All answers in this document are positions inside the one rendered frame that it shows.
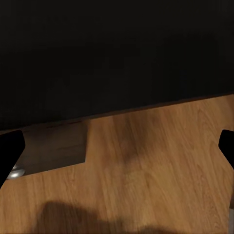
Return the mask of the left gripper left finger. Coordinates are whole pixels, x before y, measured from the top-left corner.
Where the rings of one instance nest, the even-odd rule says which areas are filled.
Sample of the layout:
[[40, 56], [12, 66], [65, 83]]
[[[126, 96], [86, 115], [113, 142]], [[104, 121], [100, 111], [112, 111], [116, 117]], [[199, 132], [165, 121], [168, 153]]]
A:
[[22, 151], [25, 149], [25, 141], [21, 130], [0, 135], [0, 188], [15, 166]]

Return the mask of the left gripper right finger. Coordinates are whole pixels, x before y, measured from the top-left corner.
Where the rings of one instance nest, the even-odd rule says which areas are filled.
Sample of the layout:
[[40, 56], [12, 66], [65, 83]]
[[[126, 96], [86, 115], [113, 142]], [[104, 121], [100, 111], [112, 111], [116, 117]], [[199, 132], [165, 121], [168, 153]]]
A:
[[234, 169], [234, 132], [223, 130], [218, 146]]

